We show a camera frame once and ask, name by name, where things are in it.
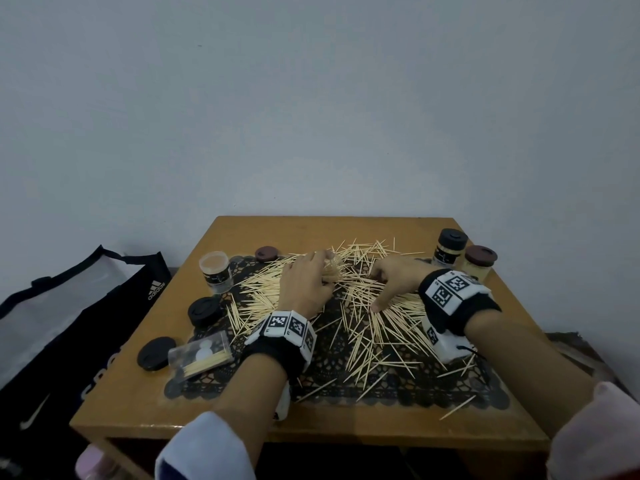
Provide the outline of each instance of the adidas logo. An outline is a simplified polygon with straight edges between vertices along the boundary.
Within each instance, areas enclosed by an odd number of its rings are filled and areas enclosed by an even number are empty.
[[[155,297],[155,295],[157,295],[158,293],[160,293],[160,290],[162,290],[162,288],[164,288],[164,285],[166,283],[160,283],[157,281],[152,281],[151,282],[151,291],[149,291],[149,296],[147,299],[152,299],[153,297]]]

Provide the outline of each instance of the white sleeve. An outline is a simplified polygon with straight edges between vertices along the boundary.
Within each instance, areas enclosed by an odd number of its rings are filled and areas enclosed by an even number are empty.
[[[167,443],[156,459],[156,478],[163,461],[187,480],[255,480],[244,443],[212,412],[198,416]]]
[[[547,461],[549,478],[595,480],[640,468],[640,404],[610,382],[558,431]]]

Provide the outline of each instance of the jar with brown lid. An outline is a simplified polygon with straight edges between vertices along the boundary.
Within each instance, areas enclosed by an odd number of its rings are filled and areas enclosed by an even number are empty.
[[[483,283],[489,271],[498,259],[495,251],[484,246],[469,246],[465,251],[465,258],[460,271]]]
[[[443,229],[433,252],[433,263],[453,268],[468,240],[467,234],[458,229]]]

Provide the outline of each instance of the table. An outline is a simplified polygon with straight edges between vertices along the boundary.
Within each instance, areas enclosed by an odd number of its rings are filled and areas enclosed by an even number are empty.
[[[430,257],[445,227],[460,229],[455,220],[440,217],[218,217],[87,396],[71,426],[134,475],[148,478],[149,468],[141,468],[132,453],[125,453],[126,448],[119,445],[127,442],[120,438],[167,440],[198,414],[211,409],[213,401],[165,398],[168,368],[146,372],[136,364],[138,351],[149,340],[168,335],[181,344],[192,336],[187,308],[197,298],[210,295],[198,267],[198,259],[207,252],[252,255],[258,247],[270,245],[281,253],[304,253],[337,247],[343,240],[391,242],[395,238],[396,250],[424,251],[425,257]],[[495,272],[485,284],[511,320],[543,336]],[[464,408],[439,421],[443,414],[437,406],[292,404],[289,417],[274,424],[268,441],[500,451],[548,449],[548,437],[513,397],[510,407],[503,411]]]

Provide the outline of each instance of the adidas bag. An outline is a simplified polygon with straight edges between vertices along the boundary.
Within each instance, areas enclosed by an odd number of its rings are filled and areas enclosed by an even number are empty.
[[[69,421],[170,279],[160,253],[100,246],[0,305],[0,480],[75,478]]]

